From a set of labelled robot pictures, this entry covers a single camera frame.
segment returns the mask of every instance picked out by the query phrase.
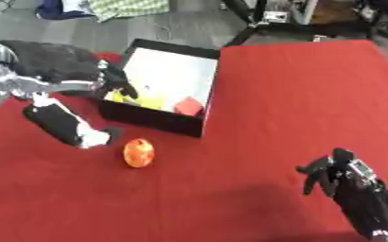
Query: floor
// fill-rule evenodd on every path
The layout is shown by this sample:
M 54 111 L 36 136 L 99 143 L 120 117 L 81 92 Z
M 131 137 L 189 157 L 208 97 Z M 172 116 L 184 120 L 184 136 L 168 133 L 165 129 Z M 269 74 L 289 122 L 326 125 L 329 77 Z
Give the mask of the floor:
M 14 8 L 0 13 L 0 40 L 70 43 L 90 50 L 123 52 L 135 38 L 220 48 L 243 29 L 231 12 L 220 10 L 218 0 L 171 0 L 171 13 L 98 24 L 94 18 L 46 21 L 33 9 L 39 0 L 17 0 Z M 306 36 L 272 34 L 248 43 L 305 41 Z M 388 56 L 388 42 L 377 40 Z

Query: red cube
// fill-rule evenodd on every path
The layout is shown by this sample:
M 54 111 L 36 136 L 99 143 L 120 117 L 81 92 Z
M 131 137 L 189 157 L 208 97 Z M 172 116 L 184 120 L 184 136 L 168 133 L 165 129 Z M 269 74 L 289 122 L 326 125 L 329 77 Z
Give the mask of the red cube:
M 175 105 L 175 112 L 185 115 L 196 115 L 203 108 L 202 104 L 192 97 L 187 97 Z

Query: small ball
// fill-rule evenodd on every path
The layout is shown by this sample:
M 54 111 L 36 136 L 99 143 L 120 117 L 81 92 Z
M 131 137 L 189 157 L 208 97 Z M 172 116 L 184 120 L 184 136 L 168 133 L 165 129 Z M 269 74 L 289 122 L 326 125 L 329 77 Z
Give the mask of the small ball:
M 154 147 L 145 139 L 131 140 L 123 149 L 123 157 L 131 167 L 145 167 L 154 159 Z

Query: cable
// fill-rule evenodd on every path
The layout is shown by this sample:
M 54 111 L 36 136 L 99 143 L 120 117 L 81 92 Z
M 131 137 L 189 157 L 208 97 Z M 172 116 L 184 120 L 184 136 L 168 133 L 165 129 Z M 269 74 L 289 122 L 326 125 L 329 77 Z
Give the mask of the cable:
M 14 3 L 16 0 L 0 0 L 0 4 L 3 5 L 3 7 L 0 9 L 0 12 L 5 12 L 7 10 L 28 10 L 28 9 L 33 9 L 33 8 L 27 8 L 27 9 L 14 9 Z

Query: cardboard box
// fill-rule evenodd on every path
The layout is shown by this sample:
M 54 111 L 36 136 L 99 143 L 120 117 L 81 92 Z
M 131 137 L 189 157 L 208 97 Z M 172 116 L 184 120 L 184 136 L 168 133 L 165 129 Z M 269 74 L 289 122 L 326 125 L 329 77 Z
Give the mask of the cardboard box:
M 115 121 L 201 137 L 211 110 L 220 51 L 137 39 L 123 55 L 123 69 L 130 82 L 159 92 L 164 98 L 162 108 L 101 100 L 101 115 Z M 203 111 L 196 116 L 174 112 L 174 105 L 188 96 L 203 105 Z

